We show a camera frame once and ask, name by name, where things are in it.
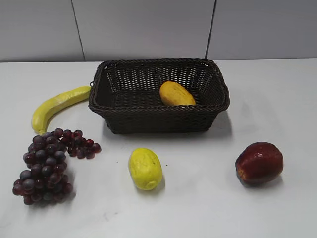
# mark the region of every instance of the yellow banana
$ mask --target yellow banana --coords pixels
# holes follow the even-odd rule
[[[57,112],[88,99],[91,87],[84,86],[61,93],[43,102],[33,113],[32,128],[39,135],[46,132],[49,119]]]

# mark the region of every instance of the mango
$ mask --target mango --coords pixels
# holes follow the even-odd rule
[[[166,106],[196,105],[193,95],[176,82],[167,81],[162,84],[159,95]]]

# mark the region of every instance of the grape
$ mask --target grape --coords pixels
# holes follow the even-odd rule
[[[56,184],[55,188],[53,188],[53,193],[59,193],[63,190],[63,185],[61,183]]]
[[[66,138],[71,138],[71,135],[72,135],[71,130],[65,130],[63,132],[63,136],[66,137]]]
[[[45,142],[35,143],[35,149],[36,150],[42,150],[44,147],[45,147]]]
[[[85,149],[85,156],[87,159],[92,159],[95,157],[95,154],[91,148],[86,148]]]
[[[24,170],[20,173],[20,179],[29,179],[32,176],[31,171],[30,170]]]
[[[63,136],[63,130],[61,128],[55,129],[54,136],[57,138],[61,138]]]
[[[53,189],[53,188],[55,188],[55,184],[52,183],[52,182],[50,182],[50,181],[48,181],[48,184],[46,185],[46,187],[47,187],[48,189]]]
[[[93,149],[93,151],[94,151],[95,153],[101,152],[101,147],[100,147],[100,144],[98,144],[98,143],[94,143],[91,148]]]
[[[68,183],[68,175],[63,175],[61,181],[61,183]]]
[[[56,202],[61,202],[64,198],[65,198],[65,194],[64,193],[58,193],[58,194],[54,195],[54,200]]]
[[[62,152],[62,151],[56,151],[55,154],[54,154],[55,158],[61,162],[65,161],[66,159],[66,156],[65,156],[65,153]]]
[[[50,136],[46,139],[46,143],[49,144],[54,144],[57,145],[59,143],[58,139],[56,139],[56,137],[54,136]]]
[[[67,147],[64,143],[60,143],[59,146],[59,151],[63,151],[64,153],[67,151]]]
[[[46,160],[45,160],[45,164],[46,165],[50,165],[50,166],[54,166],[56,165],[57,161],[54,157],[48,157]]]
[[[85,158],[85,149],[84,148],[78,148],[77,149],[77,158],[78,159],[84,159]]]
[[[33,153],[29,153],[24,160],[27,164],[35,164],[36,163],[36,159],[35,159],[35,154]]]
[[[91,148],[94,144],[94,141],[91,139],[86,140],[85,146]]]
[[[39,143],[39,142],[44,142],[44,138],[41,137],[40,135],[36,135],[33,137],[33,143]]]
[[[49,181],[51,183],[57,184],[58,182],[60,182],[60,180],[61,180],[61,175],[57,173],[53,173],[51,174]]]
[[[39,150],[35,153],[35,158],[41,162],[43,162],[46,158],[45,150]]]
[[[66,183],[63,186],[63,192],[68,194],[71,193],[73,191],[73,185],[71,185],[70,183]]]
[[[41,180],[41,179],[35,180],[35,185],[34,185],[34,187],[37,188],[37,189],[43,188],[43,187],[44,187],[43,180]]]
[[[22,185],[22,183],[23,183],[23,179],[17,179],[16,181],[14,181],[13,186],[15,186],[17,184]]]
[[[57,151],[57,146],[54,144],[49,144],[46,146],[45,150],[49,155],[53,155]]]
[[[32,143],[32,144],[30,144],[30,146],[29,146],[29,148],[28,148],[28,151],[29,151],[29,152],[32,152],[32,151],[34,151],[34,150],[35,150],[35,144]]]
[[[27,153],[25,153],[24,155],[23,155],[23,160],[25,161],[25,158],[29,155],[30,153],[29,152],[27,152]]]
[[[63,165],[64,165],[64,168],[65,168],[65,170],[66,170],[66,168],[67,168],[67,163],[64,161],[63,162]]]
[[[81,130],[75,130],[75,136],[79,136],[82,137],[83,136],[83,132]]]
[[[68,150],[67,150],[67,152],[69,153],[69,156],[70,156],[70,157],[75,157],[76,154],[77,154],[76,148],[73,148],[73,147],[69,147]]]
[[[46,140],[48,137],[52,136],[52,134],[50,132],[45,132],[42,137],[44,140]]]
[[[35,192],[31,195],[31,199],[33,202],[39,202],[42,199],[42,195],[38,192]]]
[[[34,185],[35,185],[35,182],[33,179],[26,179],[23,183],[22,183],[22,186],[23,186],[23,189],[25,191],[30,191],[34,188]]]
[[[58,174],[63,173],[65,171],[64,165],[63,164],[55,165],[53,171],[54,173],[58,173]]]
[[[24,196],[23,197],[23,202],[25,205],[32,205],[34,202],[32,201],[31,196]]]
[[[43,195],[43,199],[45,201],[52,201],[53,200],[53,194],[51,192],[46,192]]]
[[[34,191],[35,191],[35,189],[33,188],[33,189],[31,189],[30,191],[23,191],[23,192],[24,192],[24,194],[26,194],[26,195],[31,195]]]
[[[52,173],[52,168],[51,168],[51,166],[49,166],[49,165],[46,165],[46,166],[43,166],[43,168],[42,168],[42,174],[44,175],[44,176],[50,176],[51,175],[51,173]]]
[[[12,192],[16,196],[20,196],[23,193],[23,187],[20,184],[13,186]]]
[[[32,165],[31,167],[31,173],[32,175],[39,175],[42,171],[42,165],[40,164],[35,164],[35,165]]]

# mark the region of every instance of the lemon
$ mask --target lemon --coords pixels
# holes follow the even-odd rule
[[[163,177],[158,156],[147,148],[137,148],[131,153],[129,171],[134,184],[141,190],[154,189]]]

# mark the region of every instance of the brown wicker basket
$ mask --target brown wicker basket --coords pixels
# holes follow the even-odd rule
[[[174,81],[194,96],[195,106],[164,106],[159,88]],[[229,91],[209,59],[105,61],[91,83],[89,108],[114,134],[206,131],[229,107]]]

